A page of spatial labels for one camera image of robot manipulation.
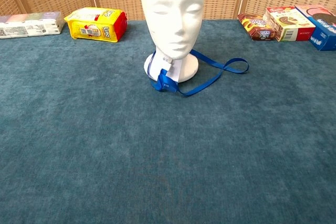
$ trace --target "cookie box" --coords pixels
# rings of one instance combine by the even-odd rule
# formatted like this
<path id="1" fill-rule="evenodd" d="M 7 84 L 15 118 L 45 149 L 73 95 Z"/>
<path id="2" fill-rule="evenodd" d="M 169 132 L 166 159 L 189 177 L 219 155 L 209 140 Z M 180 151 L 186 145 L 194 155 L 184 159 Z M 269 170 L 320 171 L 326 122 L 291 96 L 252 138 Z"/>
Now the cookie box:
<path id="1" fill-rule="evenodd" d="M 278 41 L 309 40 L 315 25 L 295 6 L 266 8 L 264 20 L 274 29 Z"/>
<path id="2" fill-rule="evenodd" d="M 336 50 L 336 16 L 322 5 L 297 5 L 316 29 L 310 42 L 320 51 Z"/>

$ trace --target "mannequin nose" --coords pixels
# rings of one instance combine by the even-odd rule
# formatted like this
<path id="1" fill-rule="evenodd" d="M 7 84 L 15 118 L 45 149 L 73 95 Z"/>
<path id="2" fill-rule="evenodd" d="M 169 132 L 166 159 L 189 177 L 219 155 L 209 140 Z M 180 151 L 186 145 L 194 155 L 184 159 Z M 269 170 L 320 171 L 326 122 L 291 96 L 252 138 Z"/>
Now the mannequin nose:
<path id="1" fill-rule="evenodd" d="M 183 16 L 179 10 L 172 17 L 172 29 L 176 35 L 184 34 Z"/>

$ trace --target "chocolate package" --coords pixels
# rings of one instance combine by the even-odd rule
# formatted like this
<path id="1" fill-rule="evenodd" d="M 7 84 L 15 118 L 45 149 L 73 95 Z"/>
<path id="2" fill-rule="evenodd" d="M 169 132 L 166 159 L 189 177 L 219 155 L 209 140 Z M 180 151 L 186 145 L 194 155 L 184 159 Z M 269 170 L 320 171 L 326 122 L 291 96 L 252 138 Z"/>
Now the chocolate package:
<path id="1" fill-rule="evenodd" d="M 119 9 L 84 7 L 73 11 L 64 20 L 73 39 L 118 42 L 127 29 L 126 13 Z"/>
<path id="2" fill-rule="evenodd" d="M 278 41 L 309 40 L 315 25 L 294 6 L 266 8 L 264 20 L 274 29 Z"/>
<path id="3" fill-rule="evenodd" d="M 274 30 L 266 24 L 260 15 L 241 13 L 238 19 L 253 40 L 273 40 Z"/>
<path id="4" fill-rule="evenodd" d="M 336 16 L 322 5 L 297 5 L 316 29 L 310 42 L 320 51 L 336 50 Z"/>

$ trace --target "blue box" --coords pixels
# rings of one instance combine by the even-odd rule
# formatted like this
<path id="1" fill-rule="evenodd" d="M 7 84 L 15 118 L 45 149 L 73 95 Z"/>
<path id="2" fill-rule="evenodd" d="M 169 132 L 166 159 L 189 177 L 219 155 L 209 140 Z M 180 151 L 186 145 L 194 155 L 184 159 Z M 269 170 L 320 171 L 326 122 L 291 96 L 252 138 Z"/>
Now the blue box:
<path id="1" fill-rule="evenodd" d="M 315 26 L 310 42 L 320 51 L 336 50 L 336 16 L 322 5 L 297 5 Z"/>

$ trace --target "blue ribbon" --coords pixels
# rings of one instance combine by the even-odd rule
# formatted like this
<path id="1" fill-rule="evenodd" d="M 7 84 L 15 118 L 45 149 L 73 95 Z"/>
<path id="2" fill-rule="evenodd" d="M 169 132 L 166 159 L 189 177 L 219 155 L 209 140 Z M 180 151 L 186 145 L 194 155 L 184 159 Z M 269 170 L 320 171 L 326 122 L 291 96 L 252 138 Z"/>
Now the blue ribbon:
<path id="1" fill-rule="evenodd" d="M 155 56 L 155 53 L 156 53 L 156 51 L 153 53 L 153 56 L 152 56 L 152 58 L 151 58 L 151 60 L 148 64 L 148 69 L 147 69 L 148 77 L 150 77 L 149 70 L 150 70 L 152 60 Z M 207 63 L 207 64 L 209 64 L 209 65 L 211 65 L 215 68 L 219 68 L 220 72 L 215 77 L 211 78 L 210 80 L 208 80 L 204 84 L 198 86 L 197 88 L 195 88 L 195 89 L 193 89 L 189 92 L 183 93 L 179 89 L 178 82 L 176 82 L 176 81 L 172 80 L 171 78 L 169 78 L 168 76 L 166 76 L 167 70 L 161 69 L 160 74 L 158 76 L 158 81 L 156 83 L 151 81 L 153 87 L 160 92 L 162 92 L 164 90 L 171 91 L 171 92 L 179 92 L 182 95 L 184 95 L 185 97 L 189 97 L 193 94 L 196 94 L 196 93 L 202 91 L 203 89 L 207 88 L 212 83 L 214 83 L 216 80 L 218 80 L 221 77 L 224 70 L 228 71 L 228 72 L 232 72 L 232 73 L 243 74 L 243 73 L 246 73 L 249 69 L 248 62 L 246 60 L 242 59 L 242 58 L 233 58 L 233 59 L 229 60 L 228 62 L 226 62 L 225 64 L 222 64 L 222 63 L 216 62 L 216 61 L 206 57 L 205 55 L 203 55 L 200 52 L 197 52 L 195 50 L 191 50 L 190 54 L 195 56 L 197 59 L 202 60 L 205 63 Z M 242 61 L 242 62 L 245 62 L 247 64 L 247 68 L 244 71 L 237 70 L 237 69 L 229 67 L 230 64 L 232 64 L 234 62 L 238 62 L 238 61 Z"/>

